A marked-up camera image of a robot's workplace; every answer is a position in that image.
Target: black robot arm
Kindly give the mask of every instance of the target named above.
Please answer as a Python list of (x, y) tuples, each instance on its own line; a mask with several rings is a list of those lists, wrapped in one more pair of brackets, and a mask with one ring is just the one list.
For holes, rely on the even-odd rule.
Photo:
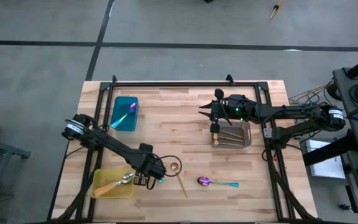
[(139, 172), (161, 179), (166, 173), (166, 168), (161, 160), (152, 153), (153, 146), (140, 144), (139, 150), (131, 149), (124, 143), (105, 133), (105, 130), (96, 128), (89, 129), (94, 124), (93, 118), (76, 114), (73, 119), (66, 120), (67, 126), (62, 135), (67, 139), (77, 139), (81, 145), (88, 149), (106, 147), (107, 149), (122, 156), (131, 167)]
[(219, 133), (219, 119), (251, 121), (261, 124), (272, 119), (308, 119), (289, 128), (264, 129), (274, 149), (285, 148), (293, 137), (314, 131), (339, 131), (345, 126), (342, 111), (327, 103), (311, 103), (300, 106), (269, 106), (248, 99), (244, 95), (230, 95), (225, 98), (220, 89), (215, 90), (216, 100), (200, 108), (211, 109), (211, 113), (200, 112), (212, 121), (211, 132)]

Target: teal container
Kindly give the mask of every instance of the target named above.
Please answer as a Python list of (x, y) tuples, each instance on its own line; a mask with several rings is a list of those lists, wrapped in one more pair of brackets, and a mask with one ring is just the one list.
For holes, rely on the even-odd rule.
[(136, 120), (137, 120), (137, 112), (139, 110), (139, 101), (137, 97), (133, 96), (118, 96), (114, 101), (114, 108), (112, 110), (111, 122), (110, 126), (118, 121), (122, 116), (129, 112), (129, 107), (131, 104), (137, 103), (135, 113), (131, 113), (126, 116), (125, 119), (121, 121), (121, 123), (114, 128), (117, 131), (135, 131), (136, 128)]

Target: wooden table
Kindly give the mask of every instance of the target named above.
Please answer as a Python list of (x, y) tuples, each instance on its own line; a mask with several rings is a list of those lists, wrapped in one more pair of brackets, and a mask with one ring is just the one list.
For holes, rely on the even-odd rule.
[[(100, 82), (85, 82), (78, 113), (94, 116)], [(284, 82), (268, 81), (274, 106), (288, 105)], [(94, 212), (95, 222), (253, 222), (277, 221), (267, 163), (262, 160), (264, 141), (260, 125), (251, 123), (252, 145), (245, 149), (214, 149), (211, 147), (210, 121), (198, 113), (200, 105), (214, 99), (214, 87), (124, 87), (114, 88), (112, 107), (117, 96), (136, 96), (139, 115), (136, 131), (109, 134), (137, 149), (144, 142), (154, 146), (154, 153), (173, 154), (183, 162), (180, 177), (188, 198), (176, 177), (165, 177), (153, 190), (134, 186), (130, 199), (99, 199)], [(255, 99), (252, 87), (222, 87), (225, 95), (244, 94)], [(278, 126), (291, 126), (293, 121), (278, 120)], [(68, 152), (79, 148), (72, 141)], [(291, 191), (312, 215), (316, 216), (306, 169), (301, 152), (286, 148), (283, 157)], [(60, 179), (53, 217), (69, 206), (80, 190), (86, 149), (68, 157)], [(165, 164), (173, 159), (167, 158)], [(104, 150), (102, 169), (128, 167), (124, 159)], [(199, 176), (238, 182), (240, 187), (197, 184)], [(84, 215), (88, 211), (86, 197)], [(287, 214), (283, 193), (280, 192), (284, 214)]]

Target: yellow plastic tray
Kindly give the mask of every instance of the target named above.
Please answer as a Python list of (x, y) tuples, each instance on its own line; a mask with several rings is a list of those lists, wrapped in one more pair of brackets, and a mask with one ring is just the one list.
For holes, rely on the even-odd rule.
[(104, 187), (108, 184), (121, 180), (122, 175), (135, 171), (132, 169), (113, 169), (113, 170), (106, 170), (106, 169), (98, 169), (95, 171), (93, 176), (93, 185), (92, 185), (92, 194), (91, 197), (93, 198), (131, 198), (134, 193), (134, 181), (132, 180), (128, 184), (122, 184), (117, 188), (106, 192), (100, 197), (95, 197), (93, 191)]

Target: purple spoon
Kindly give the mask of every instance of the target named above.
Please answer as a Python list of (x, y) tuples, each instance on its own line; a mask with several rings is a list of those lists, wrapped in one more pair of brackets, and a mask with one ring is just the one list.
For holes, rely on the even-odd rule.
[(201, 184), (202, 186), (208, 186), (209, 184), (223, 184), (223, 185), (228, 185), (228, 186), (232, 186), (232, 187), (238, 187), (239, 186), (239, 183), (211, 181), (208, 177), (199, 177), (197, 179), (197, 182), (199, 184)]
[(127, 114), (125, 114), (124, 116), (122, 116), (122, 118), (120, 118), (118, 121), (114, 122), (114, 123), (111, 125), (111, 127), (112, 127), (112, 128), (118, 127), (119, 124), (121, 123), (121, 121), (123, 121), (123, 120), (126, 118), (126, 116), (128, 116), (128, 115), (131, 114), (131, 113), (135, 113), (136, 108), (137, 108), (137, 103), (131, 104), (131, 106), (129, 107), (129, 112), (128, 112)]

